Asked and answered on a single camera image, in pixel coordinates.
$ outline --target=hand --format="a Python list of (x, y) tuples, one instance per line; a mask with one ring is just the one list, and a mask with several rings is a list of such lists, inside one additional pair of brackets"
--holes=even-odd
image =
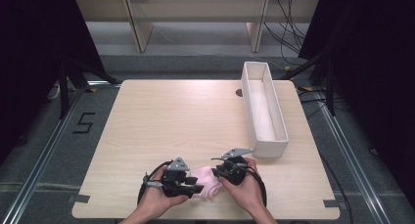
[[(159, 169), (152, 180), (161, 180), (166, 166)], [(189, 198), (187, 196), (178, 196), (168, 198), (161, 188), (148, 187), (144, 192), (143, 198), (140, 200), (137, 208), (121, 223), (123, 224), (142, 224), (150, 220), (157, 219), (162, 216), (168, 209), (175, 205), (179, 205)]]
[[(244, 157), (248, 167), (254, 169), (259, 175), (254, 159)], [(262, 193), (254, 177), (247, 173), (244, 181), (235, 186), (223, 177), (219, 177), (223, 187), (235, 200), (239, 207), (247, 211), (256, 223), (276, 223), (271, 213), (266, 209), (262, 201)]]

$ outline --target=white rectangular container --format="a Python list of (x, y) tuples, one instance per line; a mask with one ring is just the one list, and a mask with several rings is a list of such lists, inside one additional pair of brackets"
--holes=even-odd
[(241, 80), (254, 157), (281, 157), (289, 140), (268, 63), (245, 62)]

